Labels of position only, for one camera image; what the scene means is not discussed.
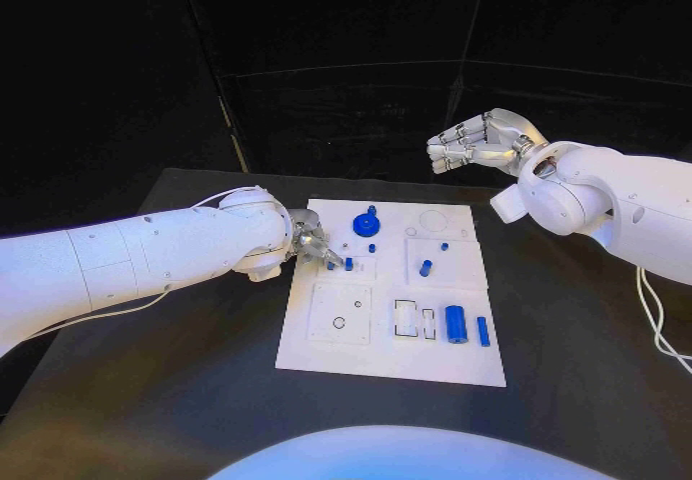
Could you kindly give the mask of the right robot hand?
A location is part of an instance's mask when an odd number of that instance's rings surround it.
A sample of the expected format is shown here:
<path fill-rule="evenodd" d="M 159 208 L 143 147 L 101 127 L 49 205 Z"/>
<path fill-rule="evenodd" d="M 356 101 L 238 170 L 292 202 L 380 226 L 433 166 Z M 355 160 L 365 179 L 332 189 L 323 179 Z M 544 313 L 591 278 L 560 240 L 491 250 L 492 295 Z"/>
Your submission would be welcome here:
<path fill-rule="evenodd" d="M 478 164 L 518 176 L 531 155 L 547 145 L 531 121 L 518 113 L 493 108 L 429 139 L 433 173 Z"/>

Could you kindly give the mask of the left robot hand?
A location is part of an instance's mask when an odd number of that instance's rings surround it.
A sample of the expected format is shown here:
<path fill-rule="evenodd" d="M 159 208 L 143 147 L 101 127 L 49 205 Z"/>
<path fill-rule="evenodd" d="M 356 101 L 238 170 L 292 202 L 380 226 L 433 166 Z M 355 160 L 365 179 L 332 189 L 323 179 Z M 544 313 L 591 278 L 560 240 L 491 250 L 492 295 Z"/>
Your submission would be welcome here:
<path fill-rule="evenodd" d="M 342 267 L 345 260 L 329 247 L 319 214 L 310 209 L 293 209 L 289 215 L 293 225 L 292 253 L 300 263 L 320 261 L 325 265 Z"/>

